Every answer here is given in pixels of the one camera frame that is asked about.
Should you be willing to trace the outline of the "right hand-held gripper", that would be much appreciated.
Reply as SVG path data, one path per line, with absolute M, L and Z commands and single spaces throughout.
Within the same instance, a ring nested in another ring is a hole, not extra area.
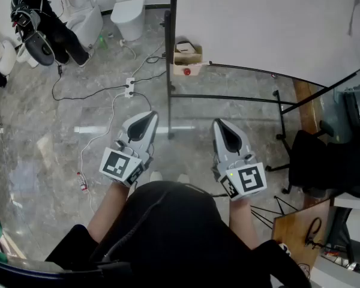
M 212 172 L 231 201 L 253 196 L 267 189 L 263 163 L 251 153 L 248 136 L 235 124 L 225 119 L 215 119 L 212 123 L 215 151 L 218 160 Z

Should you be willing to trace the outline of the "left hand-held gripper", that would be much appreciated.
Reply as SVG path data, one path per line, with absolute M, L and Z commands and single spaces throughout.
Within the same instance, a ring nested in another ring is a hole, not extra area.
M 99 172 L 126 187 L 132 187 L 149 167 L 152 157 L 148 152 L 158 125 L 157 112 L 134 115 L 122 125 L 116 149 L 106 148 Z

